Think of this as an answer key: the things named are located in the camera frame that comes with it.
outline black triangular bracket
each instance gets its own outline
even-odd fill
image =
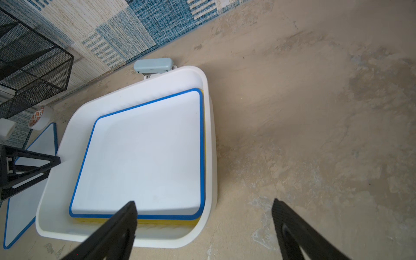
[[[0,37],[8,33],[11,29],[16,27],[16,25],[18,24],[19,24],[18,22],[11,22],[5,25],[0,25]]]
[[[136,204],[130,201],[62,260],[128,260],[136,228]]]
[[[283,260],[304,260],[300,247],[311,260],[349,260],[286,203],[276,198],[272,217]]]
[[[16,164],[19,157],[32,158],[38,160],[49,161],[42,166],[27,166]],[[36,183],[46,179],[52,167],[61,163],[58,156],[48,154],[40,154],[12,146],[3,145],[0,147],[0,201],[10,198],[11,196],[35,185]],[[30,181],[28,179],[43,173],[42,176],[34,178]]]

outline white foam block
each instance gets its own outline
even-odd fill
[[[12,132],[15,130],[16,122],[0,118],[0,139],[9,139]]]

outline white plastic tray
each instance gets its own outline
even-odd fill
[[[199,218],[205,203],[203,122],[200,89],[99,117],[70,215],[110,218],[134,201],[138,219]]]
[[[100,225],[81,223],[69,215],[82,160],[98,117],[175,93],[203,91],[205,119],[205,207],[195,226],[138,225],[134,246],[178,248],[202,231],[217,203],[217,161],[213,110],[205,74],[197,67],[181,67],[90,101],[72,116],[57,155],[61,164],[52,168],[36,213],[36,230],[45,237],[84,241]]]

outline blue and white rug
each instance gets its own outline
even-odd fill
[[[175,40],[247,0],[2,0],[0,7],[74,55],[68,89]]]

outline mesh basket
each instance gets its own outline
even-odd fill
[[[0,104],[9,118],[68,86],[74,56],[0,8],[0,90],[14,97]]]

